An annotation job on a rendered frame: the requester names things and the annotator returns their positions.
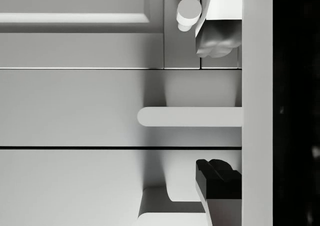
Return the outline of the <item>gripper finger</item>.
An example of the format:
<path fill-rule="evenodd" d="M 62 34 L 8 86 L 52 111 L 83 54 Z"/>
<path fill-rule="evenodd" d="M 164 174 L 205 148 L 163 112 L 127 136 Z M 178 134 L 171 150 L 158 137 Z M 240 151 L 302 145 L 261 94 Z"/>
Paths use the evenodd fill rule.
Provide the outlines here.
<path fill-rule="evenodd" d="M 196 54 L 221 58 L 242 45 L 242 0 L 203 0 L 195 28 Z"/>
<path fill-rule="evenodd" d="M 208 226 L 242 226 L 242 175 L 221 159 L 198 159 L 196 190 Z"/>

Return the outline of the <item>white cabinet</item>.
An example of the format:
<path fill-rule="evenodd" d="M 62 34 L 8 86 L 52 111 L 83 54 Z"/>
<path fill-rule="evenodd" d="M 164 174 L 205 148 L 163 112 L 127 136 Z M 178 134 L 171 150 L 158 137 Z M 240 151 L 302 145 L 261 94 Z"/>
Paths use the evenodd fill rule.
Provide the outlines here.
<path fill-rule="evenodd" d="M 0 0 L 0 226 L 208 226 L 196 161 L 241 173 L 242 45 L 204 0 Z"/>

